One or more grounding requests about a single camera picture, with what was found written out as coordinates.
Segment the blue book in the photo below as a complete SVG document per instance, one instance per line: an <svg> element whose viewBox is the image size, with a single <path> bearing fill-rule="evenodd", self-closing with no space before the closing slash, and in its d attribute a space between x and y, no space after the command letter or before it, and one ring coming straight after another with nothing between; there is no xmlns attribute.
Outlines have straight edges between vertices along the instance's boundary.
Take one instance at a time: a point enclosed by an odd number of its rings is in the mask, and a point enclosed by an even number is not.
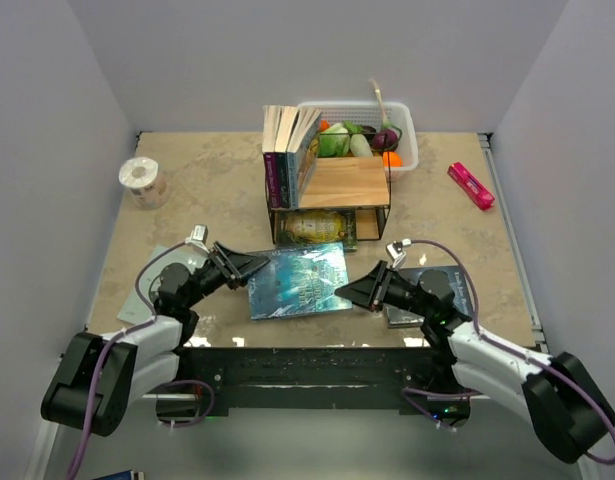
<svg viewBox="0 0 615 480"><path fill-rule="evenodd" d="M248 280L254 321L319 315L352 308L335 294L348 283L340 242L258 251L269 263Z"/></svg>

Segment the green yellow fantasy book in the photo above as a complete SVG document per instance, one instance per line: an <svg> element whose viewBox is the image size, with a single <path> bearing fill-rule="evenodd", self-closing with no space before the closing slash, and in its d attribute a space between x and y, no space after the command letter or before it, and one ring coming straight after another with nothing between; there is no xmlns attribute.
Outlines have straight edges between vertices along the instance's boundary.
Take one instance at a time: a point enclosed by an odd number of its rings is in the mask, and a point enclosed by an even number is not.
<svg viewBox="0 0 615 480"><path fill-rule="evenodd" d="M341 242L346 252L358 248L356 214L351 210L281 211L274 242L278 246Z"/></svg>

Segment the purple paperback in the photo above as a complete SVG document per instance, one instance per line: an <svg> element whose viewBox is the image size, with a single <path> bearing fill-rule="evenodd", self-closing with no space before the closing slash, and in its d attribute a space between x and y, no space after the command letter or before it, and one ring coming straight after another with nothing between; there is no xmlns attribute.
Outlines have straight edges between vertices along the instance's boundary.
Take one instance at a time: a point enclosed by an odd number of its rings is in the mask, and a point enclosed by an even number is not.
<svg viewBox="0 0 615 480"><path fill-rule="evenodd" d="M321 110L299 107L286 150L289 209L299 207L304 184L318 150Z"/></svg>

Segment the purple Treehouse paperback book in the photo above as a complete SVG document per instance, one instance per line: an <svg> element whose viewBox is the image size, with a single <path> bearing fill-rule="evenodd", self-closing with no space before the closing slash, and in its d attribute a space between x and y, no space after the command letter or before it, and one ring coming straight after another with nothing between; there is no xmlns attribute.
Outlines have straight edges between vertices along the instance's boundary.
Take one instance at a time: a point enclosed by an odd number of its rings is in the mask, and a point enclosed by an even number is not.
<svg viewBox="0 0 615 480"><path fill-rule="evenodd" d="M277 105L264 106L264 122L262 137L262 154L266 174L268 203L271 208L281 207L281 194L278 186L276 169L275 145L282 114L282 107Z"/></svg>

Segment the Little Women book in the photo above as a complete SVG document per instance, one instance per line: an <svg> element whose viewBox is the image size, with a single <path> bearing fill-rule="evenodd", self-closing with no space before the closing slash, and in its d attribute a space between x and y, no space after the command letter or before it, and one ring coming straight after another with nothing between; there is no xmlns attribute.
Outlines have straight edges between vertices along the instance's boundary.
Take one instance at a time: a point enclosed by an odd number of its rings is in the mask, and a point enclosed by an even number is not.
<svg viewBox="0 0 615 480"><path fill-rule="evenodd" d="M290 207L290 182L287 151L298 116L295 106L283 106L280 112L278 130L274 145L274 153L278 177L279 208Z"/></svg>

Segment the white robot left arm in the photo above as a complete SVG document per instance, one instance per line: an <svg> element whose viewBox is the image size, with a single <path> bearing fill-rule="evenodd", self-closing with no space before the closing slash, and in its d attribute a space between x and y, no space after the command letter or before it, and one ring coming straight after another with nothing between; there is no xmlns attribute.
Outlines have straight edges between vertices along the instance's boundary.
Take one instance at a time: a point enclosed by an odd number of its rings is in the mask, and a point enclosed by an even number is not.
<svg viewBox="0 0 615 480"><path fill-rule="evenodd" d="M269 262L215 243L196 269L174 262L157 275L157 288L140 293L146 321L104 335L82 331L70 341L41 402L43 419L108 436L127 407L160 385L187 390L194 368L179 358L199 316L193 306L226 286L237 289Z"/></svg>

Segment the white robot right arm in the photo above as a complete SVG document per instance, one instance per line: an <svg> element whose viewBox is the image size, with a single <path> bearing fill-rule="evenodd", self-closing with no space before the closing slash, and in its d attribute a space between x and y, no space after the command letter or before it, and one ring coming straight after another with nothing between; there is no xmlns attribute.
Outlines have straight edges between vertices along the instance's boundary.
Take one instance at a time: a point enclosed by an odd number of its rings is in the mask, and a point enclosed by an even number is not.
<svg viewBox="0 0 615 480"><path fill-rule="evenodd" d="M605 437L615 441L615 412L582 362L522 348L478 326L456 308L446 272L428 269L412 281L381 261L335 293L366 310L391 306L422 317L438 361L435 386L474 390L516 413L558 460L574 464Z"/></svg>

